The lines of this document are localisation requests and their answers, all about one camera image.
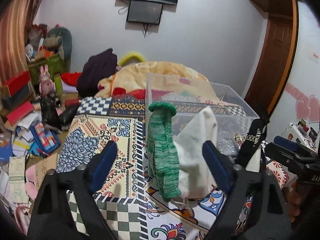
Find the curtain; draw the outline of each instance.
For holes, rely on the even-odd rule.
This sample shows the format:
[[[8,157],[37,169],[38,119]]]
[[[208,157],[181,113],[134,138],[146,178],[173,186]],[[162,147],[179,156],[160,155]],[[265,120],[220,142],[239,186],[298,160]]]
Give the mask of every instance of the curtain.
[[[0,87],[28,70],[25,40],[42,0],[13,0],[0,21]]]

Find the yellow fleece blanket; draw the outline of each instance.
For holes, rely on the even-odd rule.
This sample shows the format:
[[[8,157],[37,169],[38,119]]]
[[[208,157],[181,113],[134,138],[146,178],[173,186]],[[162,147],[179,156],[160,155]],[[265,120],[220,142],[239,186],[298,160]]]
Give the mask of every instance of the yellow fleece blanket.
[[[96,97],[110,97],[115,88],[123,88],[127,93],[137,89],[146,89],[148,73],[168,75],[152,80],[151,88],[154,90],[176,93],[187,91],[195,97],[219,100],[210,83],[200,82],[208,81],[204,75],[182,64],[162,61],[139,62],[125,66],[116,74],[100,80],[98,87],[104,88],[96,94]],[[183,84],[178,78],[170,76],[188,78],[191,81],[190,84]]]

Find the human hand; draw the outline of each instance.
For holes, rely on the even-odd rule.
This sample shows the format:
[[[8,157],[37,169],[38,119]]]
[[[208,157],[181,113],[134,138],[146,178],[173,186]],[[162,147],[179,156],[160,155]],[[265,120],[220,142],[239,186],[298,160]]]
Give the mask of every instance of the human hand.
[[[300,204],[302,196],[297,192],[297,182],[293,182],[289,187],[283,188],[284,197],[287,201],[290,222],[293,223],[298,215],[300,215]]]

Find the pink bunny plush toy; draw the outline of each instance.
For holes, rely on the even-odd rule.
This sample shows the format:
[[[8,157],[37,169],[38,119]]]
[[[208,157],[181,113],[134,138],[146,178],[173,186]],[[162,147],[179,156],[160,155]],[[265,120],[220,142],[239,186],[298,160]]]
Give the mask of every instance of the pink bunny plush toy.
[[[49,94],[54,93],[56,87],[53,81],[50,79],[50,74],[48,72],[48,65],[40,67],[40,85],[39,92],[42,97],[47,97]]]

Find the patterned tablecloth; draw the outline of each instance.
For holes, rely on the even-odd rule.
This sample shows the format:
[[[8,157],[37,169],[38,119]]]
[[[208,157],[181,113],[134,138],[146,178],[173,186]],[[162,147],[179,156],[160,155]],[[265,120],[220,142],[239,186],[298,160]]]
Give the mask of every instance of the patterned tablecloth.
[[[114,234],[123,240],[201,240],[225,203],[220,190],[202,200],[166,203],[148,175],[145,153],[144,100],[85,98],[63,145],[57,171],[74,170],[101,152],[108,140],[118,145],[118,156],[104,186],[93,195]],[[281,166],[268,160],[280,187],[288,180]],[[75,196],[68,201],[78,231],[86,233]],[[252,196],[245,200],[237,232],[241,232],[250,210]]]

